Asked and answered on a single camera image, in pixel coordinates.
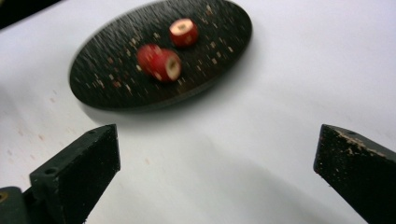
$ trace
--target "apple skin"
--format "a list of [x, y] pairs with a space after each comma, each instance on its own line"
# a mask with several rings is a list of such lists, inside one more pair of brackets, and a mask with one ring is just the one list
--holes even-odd
[[[183, 26], [183, 24], [188, 24], [188, 27], [185, 28], [186, 31], [177, 29], [178, 26]], [[176, 47], [186, 48], [195, 44], [198, 40], [198, 27], [190, 19], [180, 19], [172, 23], [169, 28], [169, 35]]]
[[181, 73], [181, 60], [172, 50], [163, 49], [150, 63], [151, 74], [161, 82], [176, 81]]
[[151, 75], [150, 62], [155, 55], [160, 54], [162, 51], [156, 44], [147, 44], [137, 50], [137, 62], [144, 73]]

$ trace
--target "round plate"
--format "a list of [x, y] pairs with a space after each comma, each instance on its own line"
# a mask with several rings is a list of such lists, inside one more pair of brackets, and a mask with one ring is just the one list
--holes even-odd
[[[198, 26], [195, 45], [177, 49], [169, 26], [190, 18]], [[251, 20], [234, 3], [171, 0], [130, 11], [91, 38], [70, 71], [70, 88], [84, 104], [101, 109], [150, 109], [187, 99], [210, 87], [240, 58], [252, 33]], [[174, 50], [182, 61], [180, 78], [161, 83], [145, 75], [135, 57], [154, 43]]]

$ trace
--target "red apple piece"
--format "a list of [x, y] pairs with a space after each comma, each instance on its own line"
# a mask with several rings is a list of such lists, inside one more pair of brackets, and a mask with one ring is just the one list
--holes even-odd
[[198, 39], [198, 27], [190, 19], [180, 19], [169, 27], [170, 37], [176, 47], [193, 45]]
[[155, 55], [161, 53], [161, 48], [155, 44], [147, 44], [137, 50], [137, 62], [146, 74], [151, 74], [150, 62]]
[[181, 60], [172, 50], [163, 49], [151, 60], [150, 68], [156, 79], [162, 82], [175, 81], [181, 73]]

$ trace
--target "black plate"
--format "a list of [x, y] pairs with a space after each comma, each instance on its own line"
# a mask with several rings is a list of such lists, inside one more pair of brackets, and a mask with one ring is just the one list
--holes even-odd
[[[190, 18], [198, 42], [176, 49], [169, 39], [173, 21]], [[210, 87], [236, 63], [248, 45], [251, 20], [234, 3], [171, 0], [130, 11], [106, 25], [77, 55], [70, 88], [84, 104], [101, 109], [148, 109], [187, 99]], [[147, 43], [174, 50], [182, 61], [180, 78], [161, 83], [137, 66], [136, 50]]]

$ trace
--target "dark object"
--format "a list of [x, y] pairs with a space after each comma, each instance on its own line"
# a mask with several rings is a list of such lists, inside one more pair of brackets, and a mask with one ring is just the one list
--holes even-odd
[[116, 126], [84, 133], [33, 171], [23, 194], [0, 189], [0, 223], [83, 223], [119, 170]]
[[23, 20], [60, 0], [3, 0], [0, 4], [0, 29]]
[[314, 170], [368, 223], [396, 223], [396, 154], [352, 131], [322, 125]]
[[[177, 49], [170, 25], [195, 21], [195, 45]], [[102, 109], [151, 109], [170, 105], [206, 90], [241, 57], [252, 33], [246, 11], [224, 0], [170, 0], [128, 12], [106, 25], [78, 53], [70, 87], [84, 104]], [[137, 67], [136, 51], [154, 43], [182, 61], [178, 81], [161, 83]]]

